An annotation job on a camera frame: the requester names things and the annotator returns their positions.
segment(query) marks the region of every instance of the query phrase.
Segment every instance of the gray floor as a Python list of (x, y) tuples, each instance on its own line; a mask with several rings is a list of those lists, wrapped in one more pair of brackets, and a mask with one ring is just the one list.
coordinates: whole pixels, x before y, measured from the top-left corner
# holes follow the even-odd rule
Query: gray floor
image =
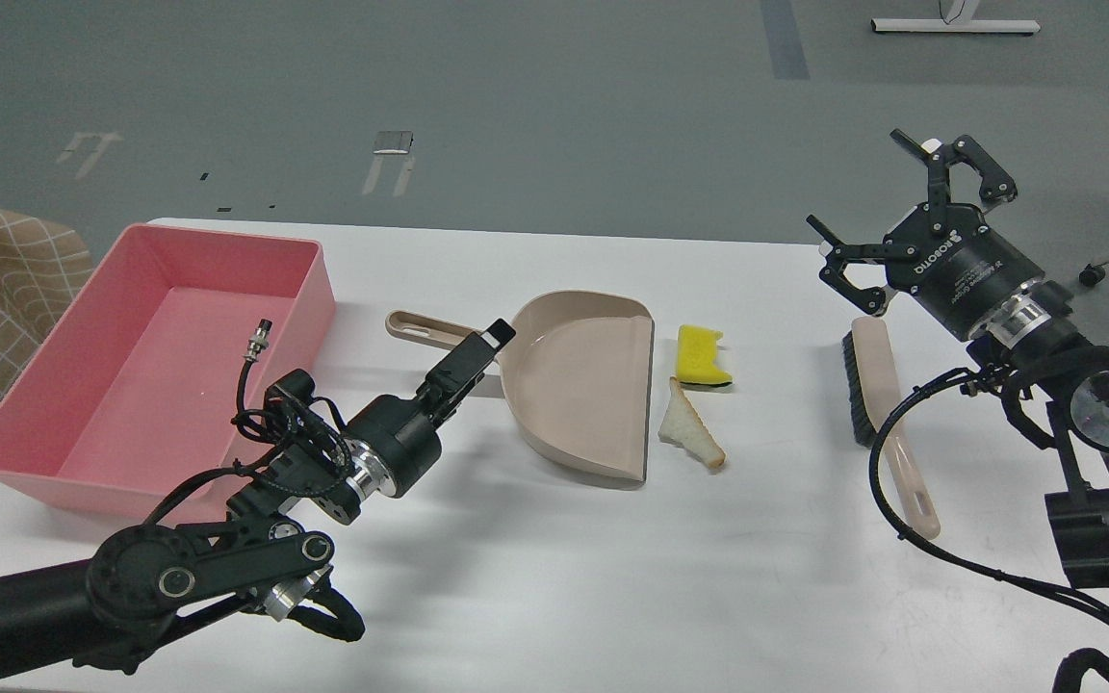
[[(814, 212), (866, 242), (924, 197), (888, 131), (969, 133), (1020, 184), (991, 224), (1109, 343), (1109, 277), (1075, 283), (1109, 249), (1109, 3), (983, 1), (1034, 37), (871, 32), (936, 11), (0, 3), (0, 206), (99, 256), (160, 215), (812, 243)], [(401, 194), (403, 156), (364, 193), (381, 130), (415, 133)], [(122, 140), (77, 177), (96, 141), (57, 163), (75, 132)]]

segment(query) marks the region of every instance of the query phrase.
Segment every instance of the chair wheel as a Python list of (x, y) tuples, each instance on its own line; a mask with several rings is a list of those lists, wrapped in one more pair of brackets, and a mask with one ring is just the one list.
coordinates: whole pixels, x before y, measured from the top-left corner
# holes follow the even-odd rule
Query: chair wheel
[(1095, 267), (1092, 265), (1086, 265), (1086, 268), (1077, 276), (1077, 281), (1086, 286), (1097, 286), (1098, 282), (1106, 277), (1106, 271), (1103, 267)]

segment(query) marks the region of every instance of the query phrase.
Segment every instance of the beige dustpan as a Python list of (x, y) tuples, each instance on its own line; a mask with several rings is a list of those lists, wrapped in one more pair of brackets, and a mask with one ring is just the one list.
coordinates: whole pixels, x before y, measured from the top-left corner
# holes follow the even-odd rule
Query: beige dustpan
[[(569, 468), (643, 481), (650, 312), (621, 295), (554, 291), (525, 304), (511, 326), (516, 337), (496, 360), (525, 441)], [(399, 310), (387, 330), (445, 349), (474, 332)]]

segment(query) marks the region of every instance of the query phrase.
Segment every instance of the sponge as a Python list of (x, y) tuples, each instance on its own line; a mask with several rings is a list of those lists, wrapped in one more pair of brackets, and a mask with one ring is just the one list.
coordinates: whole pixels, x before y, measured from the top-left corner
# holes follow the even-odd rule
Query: sponge
[(661, 418), (661, 427), (657, 438), (663, 442), (672, 442), (691, 452), (696, 460), (704, 462), (709, 469), (716, 470), (726, 461), (726, 452), (712, 439), (704, 421), (700, 420), (695, 407), (683, 395), (676, 378), (670, 378), (670, 404), (665, 408), (665, 417)]
[(679, 356), (674, 365), (674, 377), (688, 385), (730, 385), (733, 378), (713, 364), (718, 358), (718, 340), (722, 333), (716, 329), (679, 325)]

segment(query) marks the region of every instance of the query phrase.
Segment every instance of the cable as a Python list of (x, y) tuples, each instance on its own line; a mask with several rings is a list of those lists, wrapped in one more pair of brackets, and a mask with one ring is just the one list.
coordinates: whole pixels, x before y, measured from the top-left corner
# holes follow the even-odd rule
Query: cable
[(936, 7), (938, 9), (938, 12), (940, 12), (940, 21), (944, 22), (946, 26), (949, 26), (952, 22), (955, 22), (956, 19), (959, 19), (960, 18), (960, 13), (965, 11), (965, 3), (960, 3), (960, 9), (958, 11), (956, 11), (956, 17), (954, 17), (952, 19), (945, 19), (944, 18), (944, 0), (936, 0)]
[(1081, 693), (1081, 681), (1091, 670), (1109, 683), (1109, 658), (1106, 654), (1092, 648), (1075, 651), (1064, 658), (1059, 670), (1056, 670), (1051, 693)]
[(316, 588), (307, 594), (307, 600), (312, 600), (323, 609), (332, 613), (326, 614), (311, 607), (295, 607), (286, 616), (295, 620), (309, 631), (315, 631), (319, 635), (343, 640), (345, 642), (357, 642), (362, 635), (366, 634), (366, 624), (362, 621), (362, 614), (348, 602), (348, 600), (327, 580), (327, 575), (321, 579)]
[(1109, 605), (1106, 605), (1105, 602), (1096, 600), (1095, 597), (1090, 597), (1089, 594), (1079, 591), (1079, 589), (1066, 588), (1061, 584), (1042, 582), (1042, 580), (1008, 574), (1004, 571), (991, 569), (991, 567), (988, 565), (968, 561), (966, 558), (960, 558), (955, 556), (955, 553), (950, 553), (949, 551), (938, 548), (935, 543), (930, 543), (930, 541), (924, 539), (918, 534), (918, 532), (903, 521), (902, 518), (897, 516), (896, 510), (893, 510), (893, 506), (888, 505), (888, 499), (884, 496), (884, 490), (882, 490), (879, 486), (879, 456), (881, 451), (884, 450), (885, 439), (887, 439), (891, 431), (893, 431), (897, 421), (902, 420), (902, 417), (906, 416), (906, 412), (909, 412), (909, 409), (915, 408), (916, 405), (924, 402), (924, 400), (932, 398), (932, 396), (937, 395), (939, 391), (950, 389), (950, 387), (968, 385), (969, 383), (985, 383), (985, 377), (986, 376), (983, 376), (983, 374), (969, 371), (968, 368), (950, 369), (950, 371), (933, 378), (933, 380), (927, 383), (927, 385), (916, 387), (913, 394), (903, 399), (901, 404), (893, 409), (893, 412), (888, 414), (888, 418), (885, 419), (884, 425), (882, 425), (879, 430), (876, 431), (875, 442), (872, 444), (871, 459), (868, 459), (867, 462), (867, 475), (872, 482), (872, 497), (874, 497), (875, 503), (879, 508), (882, 516), (884, 516), (886, 521), (888, 521), (888, 523), (897, 530), (897, 538), (909, 541), (917, 549), (925, 553), (929, 553), (930, 557), (952, 563), (952, 565), (964, 567), (964, 569), (967, 569), (968, 571), (986, 575), (986, 578), (990, 578), (991, 580), (1007, 582), (1013, 584), (1013, 587), (1021, 588), (1026, 592), (1047, 598), (1047, 600), (1051, 600), (1052, 602), (1060, 602), (1066, 607), (1082, 611), (1082, 613), (1091, 615), (1109, 626)]
[[(283, 426), (277, 420), (279, 418), (277, 412), (246, 408), (246, 377), (251, 374), (251, 367), (254, 364), (255, 361), (246, 359), (243, 363), (243, 368), (237, 373), (237, 395), (234, 398), (237, 412), (230, 419), (230, 422), (237, 429), (238, 435), (247, 440), (276, 444), (281, 441), (283, 435), (288, 434), (289, 426)], [(282, 432), (282, 428), (286, 429), (285, 434)]]
[(329, 398), (314, 398), (316, 402), (323, 402), (327, 405), (327, 411), (332, 415), (332, 420), (335, 421), (336, 430), (345, 430), (345, 420), (339, 416), (339, 409), (336, 408), (336, 404)]
[(157, 523), (162, 521), (162, 518), (170, 514), (182, 500), (190, 499), (191, 492), (196, 492), (196, 490), (199, 490), (199, 488), (204, 483), (211, 483), (217, 478), (228, 477), (232, 473), (237, 473), (237, 469), (218, 468), (202, 470), (201, 472), (194, 475), (194, 477), (189, 478), (186, 481), (173, 487), (173, 491), (167, 492), (165, 499), (162, 499), (162, 501), (153, 508), (153, 512), (150, 512), (149, 517), (144, 518), (144, 521), (141, 523)]

